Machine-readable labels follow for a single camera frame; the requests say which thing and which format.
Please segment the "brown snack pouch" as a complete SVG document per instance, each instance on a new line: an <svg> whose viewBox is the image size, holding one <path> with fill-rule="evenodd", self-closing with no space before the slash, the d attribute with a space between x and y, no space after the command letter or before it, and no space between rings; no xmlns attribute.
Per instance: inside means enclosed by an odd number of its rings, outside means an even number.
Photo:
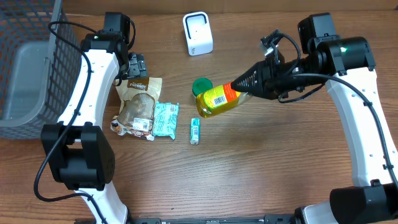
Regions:
<svg viewBox="0 0 398 224"><path fill-rule="evenodd" d="M116 87L121 107L111 122L111 130L120 136L130 134L148 141L154 140L155 104L162 89L161 78L123 80Z"/></svg>

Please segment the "yellow liquid plastic bottle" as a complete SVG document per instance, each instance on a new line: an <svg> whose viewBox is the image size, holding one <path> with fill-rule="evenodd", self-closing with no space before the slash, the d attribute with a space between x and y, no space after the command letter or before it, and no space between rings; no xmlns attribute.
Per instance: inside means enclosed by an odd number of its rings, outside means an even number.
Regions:
<svg viewBox="0 0 398 224"><path fill-rule="evenodd" d="M214 87L196 97L198 114L210 118L227 112L252 98L252 94L232 89L231 83Z"/></svg>

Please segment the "green lid white jar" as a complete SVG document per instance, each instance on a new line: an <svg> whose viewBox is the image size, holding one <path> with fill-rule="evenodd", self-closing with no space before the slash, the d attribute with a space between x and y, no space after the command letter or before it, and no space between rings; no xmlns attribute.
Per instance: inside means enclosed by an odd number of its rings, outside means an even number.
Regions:
<svg viewBox="0 0 398 224"><path fill-rule="evenodd" d="M195 100L197 96L205 91L213 88L213 83L211 80L205 77L197 78L192 85L192 95Z"/></svg>

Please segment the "teal snack packet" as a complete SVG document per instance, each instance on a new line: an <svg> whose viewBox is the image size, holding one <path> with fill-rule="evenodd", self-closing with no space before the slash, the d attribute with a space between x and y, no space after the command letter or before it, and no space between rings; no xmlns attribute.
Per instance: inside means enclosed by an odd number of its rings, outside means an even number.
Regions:
<svg viewBox="0 0 398 224"><path fill-rule="evenodd" d="M154 111L154 122L152 128L153 135L169 136L174 140L177 129L178 113L179 103L161 103L157 101Z"/></svg>

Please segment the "teal white tissue pack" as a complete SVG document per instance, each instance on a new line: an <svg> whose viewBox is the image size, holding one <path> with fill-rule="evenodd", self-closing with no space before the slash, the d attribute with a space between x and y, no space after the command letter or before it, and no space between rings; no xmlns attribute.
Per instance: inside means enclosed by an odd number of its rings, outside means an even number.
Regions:
<svg viewBox="0 0 398 224"><path fill-rule="evenodd" d="M200 142L200 119L192 118L190 123L190 144L197 145Z"/></svg>

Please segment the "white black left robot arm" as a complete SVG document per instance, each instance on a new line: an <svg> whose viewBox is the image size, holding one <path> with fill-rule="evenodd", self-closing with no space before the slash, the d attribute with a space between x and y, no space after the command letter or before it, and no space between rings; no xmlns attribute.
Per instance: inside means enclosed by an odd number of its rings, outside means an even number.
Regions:
<svg viewBox="0 0 398 224"><path fill-rule="evenodd" d="M40 200L39 180L49 166L56 182L82 197L95 223L132 223L112 182L115 156L103 130L106 100L117 78L129 70L129 32L100 30L86 35L78 48L81 67L72 96L56 124L43 126L40 140L46 153L34 180Z"/></svg>

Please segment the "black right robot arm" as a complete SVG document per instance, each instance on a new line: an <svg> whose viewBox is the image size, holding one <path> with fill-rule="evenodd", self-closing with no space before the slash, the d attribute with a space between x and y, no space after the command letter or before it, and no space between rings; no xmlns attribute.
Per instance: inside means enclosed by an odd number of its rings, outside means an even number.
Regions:
<svg viewBox="0 0 398 224"><path fill-rule="evenodd" d="M293 90L325 87L348 143L353 185L331 191L326 202L298 208L292 223L374 223L397 218L397 150L379 101L375 61L363 37L341 39L333 30L301 31L297 59L279 59L274 32L262 39L263 61L232 82L232 88L286 102Z"/></svg>

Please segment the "white barcode scanner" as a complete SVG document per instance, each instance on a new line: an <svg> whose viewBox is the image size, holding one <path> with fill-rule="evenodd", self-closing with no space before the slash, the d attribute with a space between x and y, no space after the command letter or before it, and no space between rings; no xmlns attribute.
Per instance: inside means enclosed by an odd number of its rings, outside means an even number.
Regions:
<svg viewBox="0 0 398 224"><path fill-rule="evenodd" d="M213 51L213 36L207 13L191 12L184 15L182 22L190 56L208 54Z"/></svg>

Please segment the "grey plastic mesh basket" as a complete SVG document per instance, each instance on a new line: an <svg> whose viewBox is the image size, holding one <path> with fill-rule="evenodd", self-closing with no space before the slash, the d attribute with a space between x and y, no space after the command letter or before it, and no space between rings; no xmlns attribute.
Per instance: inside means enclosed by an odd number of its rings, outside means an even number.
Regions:
<svg viewBox="0 0 398 224"><path fill-rule="evenodd" d="M1 0L1 137L37 139L75 87L81 55L61 0Z"/></svg>

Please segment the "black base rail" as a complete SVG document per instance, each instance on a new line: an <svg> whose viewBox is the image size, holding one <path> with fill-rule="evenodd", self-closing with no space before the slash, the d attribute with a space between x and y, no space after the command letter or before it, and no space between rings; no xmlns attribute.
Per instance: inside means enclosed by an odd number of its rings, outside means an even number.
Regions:
<svg viewBox="0 0 398 224"><path fill-rule="evenodd" d="M251 218L128 218L127 224L304 224L304 219L291 214L272 214Z"/></svg>

